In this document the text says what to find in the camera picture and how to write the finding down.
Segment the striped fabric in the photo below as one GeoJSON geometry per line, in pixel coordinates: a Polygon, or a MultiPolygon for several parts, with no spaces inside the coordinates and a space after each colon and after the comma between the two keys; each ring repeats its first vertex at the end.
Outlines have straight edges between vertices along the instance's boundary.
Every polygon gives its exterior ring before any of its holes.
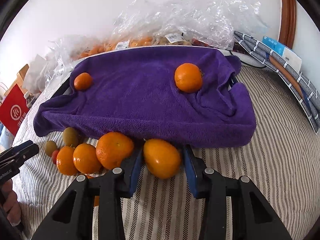
{"type": "Polygon", "coordinates": [[[312,84],[312,82],[308,78],[304,77],[302,75],[302,72],[296,72],[294,68],[292,68],[290,64],[288,64],[279,54],[277,54],[262,42],[249,35],[237,31],[234,32],[234,37],[236,38],[238,43],[250,53],[251,56],[278,73],[278,75],[282,78],[284,83],[288,86],[290,91],[293,93],[293,95],[301,105],[314,132],[317,133],[320,128],[320,98],[318,97],[318,90],[312,84]],[[297,81],[302,90],[306,93],[306,100],[301,98],[299,93],[284,76],[284,74],[281,73],[269,60],[267,60],[267,55],[271,55],[297,81]]]}
{"type": "MultiPolygon", "coordinates": [[[[320,136],[315,135],[295,98],[274,73],[243,67],[238,80],[252,98],[257,128],[251,142],[239,148],[194,149],[208,167],[224,176],[249,176],[276,210],[293,239],[308,233],[320,215],[320,136]]],[[[28,160],[14,179],[21,203],[26,239],[30,239],[50,208],[75,179],[60,174],[44,153],[44,143],[52,139],[62,146],[60,132],[39,138],[33,118],[39,104],[53,91],[43,93],[25,118],[14,145],[31,139],[40,153],[28,160]]],[[[89,139],[96,145],[97,141],[89,139]]],[[[204,201],[195,200],[186,176],[168,180],[152,176],[146,167],[140,173],[132,199],[122,200],[127,240],[194,239],[200,233],[204,201]]],[[[231,202],[227,200],[227,235],[232,239],[231,202]]],[[[93,239],[97,240],[98,208],[94,209],[93,239]]]]}

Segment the red sign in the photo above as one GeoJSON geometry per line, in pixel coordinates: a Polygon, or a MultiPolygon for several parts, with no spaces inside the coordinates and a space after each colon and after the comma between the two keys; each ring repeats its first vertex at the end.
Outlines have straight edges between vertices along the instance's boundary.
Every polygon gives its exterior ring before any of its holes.
{"type": "Polygon", "coordinates": [[[15,85],[0,106],[0,121],[16,136],[29,108],[18,85],[15,85]]]}

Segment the human hand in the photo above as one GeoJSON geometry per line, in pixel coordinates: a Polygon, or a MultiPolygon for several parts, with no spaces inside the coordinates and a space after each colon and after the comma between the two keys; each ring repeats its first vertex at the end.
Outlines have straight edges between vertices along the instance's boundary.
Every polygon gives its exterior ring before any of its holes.
{"type": "Polygon", "coordinates": [[[13,225],[16,226],[21,221],[21,208],[18,202],[17,194],[12,190],[12,179],[9,179],[1,187],[3,195],[6,197],[6,201],[3,204],[3,209],[7,212],[8,220],[13,225]]]}

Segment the purple towel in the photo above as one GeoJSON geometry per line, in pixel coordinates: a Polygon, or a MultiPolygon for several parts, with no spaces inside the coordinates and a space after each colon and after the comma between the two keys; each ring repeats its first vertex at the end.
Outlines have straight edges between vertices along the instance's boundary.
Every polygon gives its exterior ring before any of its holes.
{"type": "Polygon", "coordinates": [[[34,119],[38,136],[72,126],[99,138],[119,131],[136,138],[161,138],[194,147],[238,147],[249,143],[256,120],[246,87],[228,80],[241,68],[237,57],[205,47],[156,46],[121,50],[79,63],[70,76],[70,95],[52,98],[34,119]],[[193,94],[178,90],[175,69],[193,63],[203,86],[193,94]],[[74,89],[87,72],[93,85],[74,89]]]}

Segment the barcode label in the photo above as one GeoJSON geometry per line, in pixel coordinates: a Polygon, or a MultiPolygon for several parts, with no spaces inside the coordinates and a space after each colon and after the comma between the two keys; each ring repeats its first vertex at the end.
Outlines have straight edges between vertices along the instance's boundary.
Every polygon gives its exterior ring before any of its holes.
{"type": "Polygon", "coordinates": [[[129,47],[129,41],[121,41],[117,44],[116,49],[126,49],[127,47],[129,47]]]}
{"type": "Polygon", "coordinates": [[[171,44],[177,41],[186,41],[180,34],[177,33],[170,33],[165,35],[165,37],[171,44]]]}

